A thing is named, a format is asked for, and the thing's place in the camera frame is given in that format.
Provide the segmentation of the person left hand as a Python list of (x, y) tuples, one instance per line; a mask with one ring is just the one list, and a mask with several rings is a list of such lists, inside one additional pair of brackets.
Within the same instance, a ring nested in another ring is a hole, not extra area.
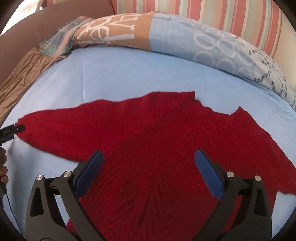
[(7, 176), (8, 168), (5, 166), (5, 163), (7, 162), (8, 158), (6, 156), (6, 150), (4, 148), (1, 148), (1, 150), (0, 150), (0, 160), (2, 163), (1, 168), (0, 168), (1, 181), (4, 184), (7, 184), (9, 181), (9, 178)]

